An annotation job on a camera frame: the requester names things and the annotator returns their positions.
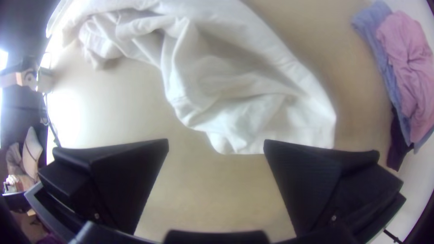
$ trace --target blue clothing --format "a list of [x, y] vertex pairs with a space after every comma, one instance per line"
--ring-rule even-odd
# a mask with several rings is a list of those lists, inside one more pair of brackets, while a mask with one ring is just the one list
[[[353, 28], [369, 44], [377, 61], [377, 67], [383, 76], [390, 101], [397, 111], [402, 135], [408, 146], [410, 141], [410, 119], [401, 112], [401, 93], [396, 84], [393, 67], [389, 64], [388, 56], [381, 43], [376, 38], [376, 31], [380, 24], [391, 15], [392, 11], [383, 1], [374, 2], [370, 7], [358, 12], [352, 21]], [[434, 127], [419, 141], [414, 143], [415, 152], [429, 139], [434, 132]]]

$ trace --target clothing pile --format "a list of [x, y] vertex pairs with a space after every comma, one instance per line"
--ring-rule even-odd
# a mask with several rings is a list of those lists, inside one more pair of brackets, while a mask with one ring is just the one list
[[398, 171], [434, 131], [433, 52], [419, 22], [381, 0], [357, 13], [352, 25], [371, 47], [393, 105], [387, 165]]
[[333, 147], [324, 89], [241, 1], [75, 0], [70, 9], [65, 45], [78, 40], [94, 67], [125, 56], [159, 68], [178, 119], [219, 153], [262, 154], [265, 139]]

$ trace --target cable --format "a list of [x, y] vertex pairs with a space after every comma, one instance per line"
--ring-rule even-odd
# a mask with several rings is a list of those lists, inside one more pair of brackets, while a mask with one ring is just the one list
[[54, 135], [54, 143], [55, 143], [58, 147], [61, 147], [61, 144], [60, 144], [59, 138], [57, 137], [56, 130], [54, 130], [53, 123], [51, 122], [51, 120], [50, 120], [50, 116], [48, 115], [48, 99], [47, 99], [47, 94], [46, 94], [46, 93], [44, 93], [44, 95], [43, 95], [43, 101], [45, 102], [45, 114], [46, 114], [46, 116], [47, 116], [47, 120], [48, 120], [48, 123], [47, 123], [47, 124], [44, 123], [44, 125], [45, 125], [45, 126], [48, 125], [48, 126], [50, 127], [51, 132], [52, 132], [53, 135]]

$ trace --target black cable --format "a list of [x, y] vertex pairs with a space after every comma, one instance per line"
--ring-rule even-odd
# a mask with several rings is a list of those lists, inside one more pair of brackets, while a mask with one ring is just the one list
[[394, 236], [392, 233], [390, 233], [386, 229], [384, 229], [383, 232], [393, 240], [393, 243], [404, 244], [402, 241], [399, 240], [399, 238]]
[[44, 93], [44, 95], [43, 95], [43, 101], [45, 102], [45, 114], [46, 114], [47, 120], [48, 120], [47, 125], [50, 127], [51, 132], [54, 135], [54, 143], [56, 144], [56, 146], [61, 147], [59, 138], [57, 137], [57, 133], [54, 130], [53, 123], [51, 123], [50, 116], [48, 115], [48, 99], [47, 99], [47, 94], [46, 93]]

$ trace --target pile of clothes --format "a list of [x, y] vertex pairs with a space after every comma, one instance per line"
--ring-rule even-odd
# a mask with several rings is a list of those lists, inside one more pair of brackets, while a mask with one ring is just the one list
[[393, 105], [387, 165], [398, 171], [434, 130], [434, 58], [419, 22], [376, 1], [357, 13], [354, 29], [369, 44]]

